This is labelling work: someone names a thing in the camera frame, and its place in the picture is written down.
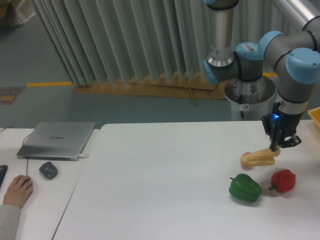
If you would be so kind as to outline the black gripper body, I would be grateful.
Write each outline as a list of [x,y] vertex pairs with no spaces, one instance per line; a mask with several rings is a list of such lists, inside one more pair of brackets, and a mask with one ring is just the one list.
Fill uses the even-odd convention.
[[271,112],[261,117],[264,131],[270,140],[283,140],[295,134],[303,115],[302,112],[299,114],[286,113],[282,110],[283,106],[284,104],[277,101],[273,104]]

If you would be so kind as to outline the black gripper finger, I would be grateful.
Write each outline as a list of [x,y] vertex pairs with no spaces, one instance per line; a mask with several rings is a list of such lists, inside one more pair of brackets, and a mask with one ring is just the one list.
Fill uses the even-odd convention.
[[278,143],[281,140],[282,137],[282,131],[281,130],[277,130],[274,132],[270,133],[270,146],[269,148],[271,149],[272,152],[275,152],[279,147],[278,147]]
[[302,140],[295,134],[290,136],[288,139],[284,139],[280,144],[280,148],[291,148],[299,145]]

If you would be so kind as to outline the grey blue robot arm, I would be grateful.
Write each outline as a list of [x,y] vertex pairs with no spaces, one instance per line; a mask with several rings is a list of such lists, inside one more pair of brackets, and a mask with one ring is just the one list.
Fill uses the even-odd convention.
[[254,82],[262,76],[267,63],[280,79],[275,103],[261,120],[270,139],[270,149],[300,144],[296,128],[305,111],[316,82],[320,79],[320,12],[308,0],[275,0],[273,5],[297,30],[284,35],[270,31],[248,55],[238,46],[231,49],[236,0],[207,0],[214,24],[211,46],[204,68],[212,84],[237,78]]

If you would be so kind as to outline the beige sleeved forearm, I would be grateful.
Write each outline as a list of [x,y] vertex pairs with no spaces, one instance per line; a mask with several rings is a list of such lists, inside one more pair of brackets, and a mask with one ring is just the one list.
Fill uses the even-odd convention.
[[19,225],[21,209],[16,205],[0,206],[0,239],[15,240]]

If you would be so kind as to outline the person's hand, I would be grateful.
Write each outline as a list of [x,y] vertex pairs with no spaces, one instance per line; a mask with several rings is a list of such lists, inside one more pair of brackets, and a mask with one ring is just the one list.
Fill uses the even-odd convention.
[[24,175],[16,176],[10,183],[3,197],[3,205],[15,205],[22,209],[29,196],[33,193],[33,182],[27,189],[20,186],[22,176]]

